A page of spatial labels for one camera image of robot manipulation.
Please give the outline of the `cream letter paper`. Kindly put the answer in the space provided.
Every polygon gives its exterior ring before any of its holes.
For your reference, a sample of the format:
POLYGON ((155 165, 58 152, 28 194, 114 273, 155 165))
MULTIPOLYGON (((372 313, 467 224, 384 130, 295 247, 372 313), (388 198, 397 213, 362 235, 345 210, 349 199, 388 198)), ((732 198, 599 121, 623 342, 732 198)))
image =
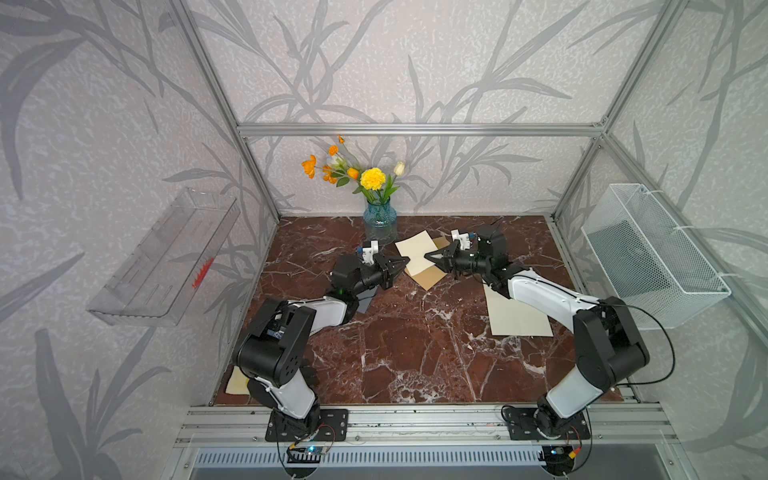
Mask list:
POLYGON ((434 265, 433 262, 425 258, 426 254, 437 250, 432 237, 426 230, 396 242, 395 246, 402 257, 409 258, 406 272, 410 276, 418 275, 434 265))

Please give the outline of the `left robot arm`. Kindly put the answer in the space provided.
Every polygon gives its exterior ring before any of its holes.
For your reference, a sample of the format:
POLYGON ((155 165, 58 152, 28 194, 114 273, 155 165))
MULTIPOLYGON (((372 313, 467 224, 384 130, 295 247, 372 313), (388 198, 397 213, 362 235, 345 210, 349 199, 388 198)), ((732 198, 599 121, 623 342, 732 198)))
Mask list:
POLYGON ((316 393, 305 378, 310 336, 349 322, 360 296, 389 289, 410 258, 385 253, 347 254, 335 263, 329 290, 314 300, 265 300, 250 320, 232 355, 232 364, 247 378, 251 398, 269 407, 288 424, 315 429, 320 421, 316 393))

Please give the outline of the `brown kraft envelope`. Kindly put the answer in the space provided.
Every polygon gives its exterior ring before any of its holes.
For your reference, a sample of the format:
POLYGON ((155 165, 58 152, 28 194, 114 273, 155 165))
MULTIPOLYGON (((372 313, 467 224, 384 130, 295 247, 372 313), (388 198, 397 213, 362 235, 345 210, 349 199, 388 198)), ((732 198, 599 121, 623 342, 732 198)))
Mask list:
MULTIPOLYGON (((449 245, 449 241, 444 237, 433 238, 433 241, 435 243, 435 246, 437 247, 437 250, 449 245)), ((435 265, 433 265, 432 267, 428 268, 427 270, 423 271, 418 275, 415 275, 415 276, 409 275, 409 276, 424 290, 429 290, 434 285, 436 285, 445 275, 446 274, 444 274, 435 265)))

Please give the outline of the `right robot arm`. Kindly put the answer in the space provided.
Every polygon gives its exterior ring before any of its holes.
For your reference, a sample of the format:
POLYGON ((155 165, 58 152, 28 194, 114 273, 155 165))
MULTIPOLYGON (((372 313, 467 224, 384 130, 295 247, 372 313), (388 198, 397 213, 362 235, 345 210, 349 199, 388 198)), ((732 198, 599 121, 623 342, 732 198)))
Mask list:
POLYGON ((586 407, 649 363, 631 306, 623 300, 578 293, 511 260, 504 234, 490 225, 451 235, 448 246, 424 258, 456 277, 480 276, 492 291, 539 310, 573 335, 575 366, 539 398, 532 415, 545 436, 559 435, 586 407))

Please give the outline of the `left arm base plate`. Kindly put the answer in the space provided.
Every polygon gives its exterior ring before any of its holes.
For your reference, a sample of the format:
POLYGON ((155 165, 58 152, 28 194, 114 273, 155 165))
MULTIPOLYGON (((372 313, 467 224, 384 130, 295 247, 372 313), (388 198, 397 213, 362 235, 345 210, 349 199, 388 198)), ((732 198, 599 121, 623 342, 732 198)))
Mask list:
POLYGON ((304 440, 345 441, 348 426, 348 409, 315 406, 304 419, 296 419, 279 410, 273 410, 265 440, 272 443, 296 443, 304 440))

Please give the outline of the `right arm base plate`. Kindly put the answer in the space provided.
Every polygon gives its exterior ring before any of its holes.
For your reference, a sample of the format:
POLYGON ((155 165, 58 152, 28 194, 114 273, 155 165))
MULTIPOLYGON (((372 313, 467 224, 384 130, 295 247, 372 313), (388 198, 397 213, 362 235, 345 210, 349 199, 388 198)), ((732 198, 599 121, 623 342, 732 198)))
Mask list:
POLYGON ((583 412, 569 418, 543 408, 503 405, 500 410, 511 440, 589 440, 590 427, 583 412))

